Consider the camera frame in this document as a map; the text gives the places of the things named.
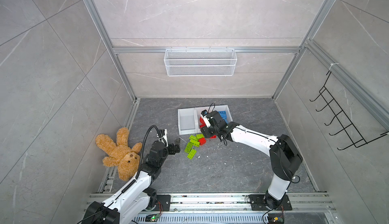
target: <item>red lego brick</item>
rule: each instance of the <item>red lego brick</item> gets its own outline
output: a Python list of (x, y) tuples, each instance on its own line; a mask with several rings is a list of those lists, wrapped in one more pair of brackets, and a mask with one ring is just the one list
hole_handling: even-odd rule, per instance
[(200, 145), (204, 145), (207, 140), (205, 138), (198, 139), (198, 142), (200, 142)]

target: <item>metal vent grille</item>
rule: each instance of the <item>metal vent grille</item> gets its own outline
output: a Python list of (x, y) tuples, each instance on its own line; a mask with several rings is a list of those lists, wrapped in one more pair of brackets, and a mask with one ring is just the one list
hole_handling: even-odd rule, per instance
[[(139, 224), (150, 224), (145, 218), (149, 214), (139, 214), (134, 221)], [(163, 213), (156, 223), (161, 224), (206, 224), (206, 223), (264, 223), (263, 213)], [(268, 222), (268, 214), (263, 219)]]
[(168, 76), (232, 76), (234, 49), (168, 49), (164, 62)]

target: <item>teddy bear face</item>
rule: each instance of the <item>teddy bear face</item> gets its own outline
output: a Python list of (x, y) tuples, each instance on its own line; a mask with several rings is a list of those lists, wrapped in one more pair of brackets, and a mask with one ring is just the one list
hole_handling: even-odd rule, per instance
[(127, 153), (119, 162), (119, 178), (128, 181), (138, 171), (139, 155), (134, 152)]

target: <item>white plastic bin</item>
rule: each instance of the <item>white plastic bin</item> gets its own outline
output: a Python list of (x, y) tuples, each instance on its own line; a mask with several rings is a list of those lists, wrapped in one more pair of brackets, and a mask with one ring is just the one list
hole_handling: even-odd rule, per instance
[[(189, 109), (179, 109), (178, 110), (178, 133), (180, 135), (189, 135), (189, 134), (200, 134), (200, 115), (203, 110), (208, 110), (208, 106), (196, 107)], [(216, 111), (226, 111), (227, 123), (232, 121), (230, 109), (228, 105), (216, 105)]]

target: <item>black wall hook rack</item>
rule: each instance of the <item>black wall hook rack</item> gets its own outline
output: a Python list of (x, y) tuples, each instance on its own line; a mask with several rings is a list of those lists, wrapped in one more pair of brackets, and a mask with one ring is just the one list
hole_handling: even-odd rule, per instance
[[(342, 151), (342, 150), (344, 150), (344, 149), (347, 149), (347, 148), (351, 147), (352, 145), (353, 145), (354, 147), (356, 147), (356, 148), (359, 148), (359, 147), (361, 147), (361, 146), (363, 146), (363, 145), (369, 144), (369, 143), (372, 142), (372, 141), (375, 141), (375, 140), (377, 140), (377, 139), (380, 139), (381, 137), (384, 137), (385, 135), (387, 135), (387, 133), (389, 133), (389, 131), (387, 131), (387, 132), (385, 132), (385, 133), (380, 134), (379, 137), (377, 137), (377, 138), (375, 138), (375, 139), (372, 139), (371, 141), (366, 141), (365, 138), (362, 136), (362, 134), (359, 132), (358, 128), (353, 124), (353, 122), (350, 120), (350, 118), (348, 117), (348, 115), (344, 112), (343, 108), (338, 104), (338, 102), (335, 100), (335, 98), (332, 96), (332, 94), (331, 94), (331, 93), (328, 91), (328, 89), (326, 88), (326, 83), (327, 83), (327, 81), (328, 81), (329, 76), (331, 75), (331, 71), (328, 71), (326, 75), (328, 75), (327, 80), (326, 80), (326, 82), (324, 82), (323, 87), (319, 90), (319, 95), (318, 95), (314, 100), (310, 100), (310, 101), (311, 101), (311, 102), (314, 102), (314, 101), (316, 101), (316, 100), (321, 96), (321, 97), (324, 99), (324, 101), (326, 102), (326, 105), (325, 105), (321, 110), (316, 110), (316, 111), (317, 111), (317, 112), (320, 112), (320, 111), (322, 111), (323, 109), (325, 109), (325, 108), (328, 106), (328, 107), (330, 108), (330, 110), (332, 111), (332, 113), (334, 114), (334, 117), (332, 118), (331, 122), (330, 122), (329, 124), (326, 124), (326, 123), (324, 123), (324, 124), (328, 126), (328, 125), (330, 125), (330, 124), (334, 121), (334, 119), (337, 119), (338, 122), (339, 122), (339, 124), (342, 126), (342, 129), (339, 130), (337, 133), (335, 133), (335, 134), (329, 134), (329, 135), (337, 135), (337, 134), (339, 134), (340, 132), (342, 132), (342, 131), (344, 130), (344, 131), (346, 132), (348, 138), (351, 140), (351, 142), (352, 142), (351, 145), (349, 145), (349, 146), (347, 146), (347, 147), (345, 147), (345, 148), (342, 148), (342, 149), (338, 148), (338, 150)], [(323, 96), (323, 92), (325, 92), (325, 91), (327, 91), (328, 94), (329, 94), (329, 95), (331, 96), (331, 98), (332, 98), (329, 102), (328, 102), (328, 101), (324, 98), (324, 96)], [(338, 112), (337, 114), (335, 114), (333, 108), (331, 108), (330, 103), (331, 103), (332, 101), (334, 101), (334, 102), (339, 106), (339, 108), (341, 109), (340, 112)], [(347, 119), (350, 121), (350, 124), (348, 124), (347, 126), (344, 126), (344, 125), (340, 122), (340, 120), (339, 120), (339, 118), (338, 118), (338, 115), (339, 115), (340, 113), (343, 113), (343, 114), (347, 117)], [(353, 126), (353, 127), (357, 130), (358, 134), (361, 136), (362, 139), (360, 139), (360, 140), (357, 141), (357, 142), (354, 142), (353, 139), (351, 139), (351, 136), (348, 134), (348, 132), (347, 132), (347, 130), (346, 130), (346, 128), (348, 128), (348, 127), (350, 127), (350, 126)], [(361, 144), (361, 145), (358, 145), (358, 146), (357, 146), (356, 144), (357, 144), (358, 142), (361, 142), (361, 141), (364, 141), (364, 144)]]

